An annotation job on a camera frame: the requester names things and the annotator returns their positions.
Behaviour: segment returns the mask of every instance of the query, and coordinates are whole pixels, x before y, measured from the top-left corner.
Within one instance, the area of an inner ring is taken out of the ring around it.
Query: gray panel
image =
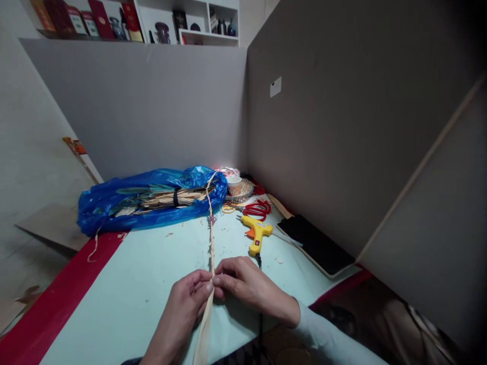
[[[485,311],[486,100],[484,86],[362,260],[464,348]]]
[[[437,4],[282,0],[249,46],[249,170],[354,256],[480,74]]]
[[[105,180],[160,167],[247,168],[246,49],[22,44]]]

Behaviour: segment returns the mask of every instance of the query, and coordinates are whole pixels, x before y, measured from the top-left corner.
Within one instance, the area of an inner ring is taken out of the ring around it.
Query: yellow glue gun
[[[262,238],[264,235],[270,236],[272,234],[272,226],[264,225],[261,221],[257,219],[250,218],[249,216],[241,216],[240,220],[246,226],[254,229],[254,243],[249,247],[250,256],[255,257],[256,254],[260,253],[262,247]]]

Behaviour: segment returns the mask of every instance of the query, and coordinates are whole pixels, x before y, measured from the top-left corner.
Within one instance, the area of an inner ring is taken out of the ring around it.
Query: blue plastic bag
[[[166,185],[171,188],[194,189],[204,187],[215,172],[205,166],[195,166],[184,171],[157,169],[125,179],[113,178],[100,185],[93,186],[81,194],[78,202],[78,226],[88,237],[93,237],[100,228],[101,232],[129,231],[160,227],[204,215],[209,211],[208,200],[194,200],[185,208],[165,208],[153,210],[141,215],[110,216],[111,210],[130,195],[117,193],[118,189]],[[212,207],[218,209],[227,195],[227,179],[222,172],[217,172],[212,184],[215,189],[210,193]]]

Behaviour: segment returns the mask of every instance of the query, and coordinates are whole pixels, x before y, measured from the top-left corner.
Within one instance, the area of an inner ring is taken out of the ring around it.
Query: black strap
[[[179,201],[178,201],[178,190],[181,187],[174,188],[174,195],[172,196],[172,203],[174,204],[175,207],[179,206]]]

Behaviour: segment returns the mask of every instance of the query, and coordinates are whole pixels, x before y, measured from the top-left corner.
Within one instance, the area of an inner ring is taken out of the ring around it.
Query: scissors
[[[268,201],[257,200],[257,203],[248,204],[246,206],[224,205],[222,211],[226,214],[233,213],[236,210],[242,212],[243,215],[257,215],[262,217],[259,221],[263,222],[267,215],[272,211]]]

